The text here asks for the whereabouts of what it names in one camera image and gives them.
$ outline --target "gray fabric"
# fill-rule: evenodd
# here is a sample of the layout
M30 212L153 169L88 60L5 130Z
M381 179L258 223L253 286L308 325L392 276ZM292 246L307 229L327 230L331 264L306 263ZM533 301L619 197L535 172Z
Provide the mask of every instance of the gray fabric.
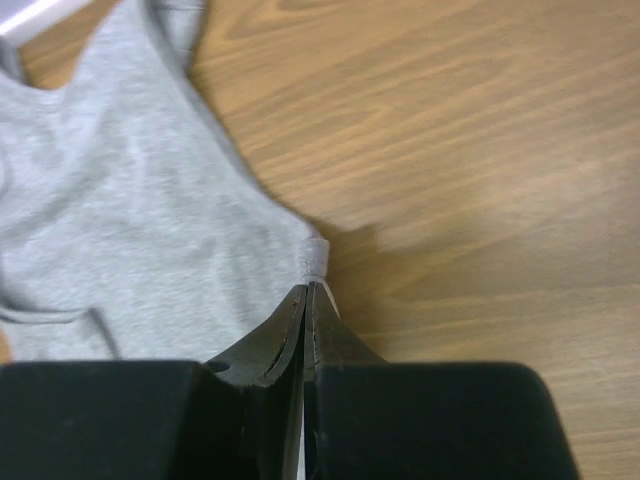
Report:
M272 201L185 77L203 1L124 0L55 91L0 65L0 324L13 358L204 361L328 244Z

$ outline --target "wooden surface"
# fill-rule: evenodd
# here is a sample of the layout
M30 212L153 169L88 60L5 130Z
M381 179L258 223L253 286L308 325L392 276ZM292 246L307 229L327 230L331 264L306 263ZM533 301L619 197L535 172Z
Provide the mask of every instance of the wooden surface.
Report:
M111 3L23 49L35 84ZM366 342L529 364L584 477L637 478L639 45L637 0L218 0L192 78Z

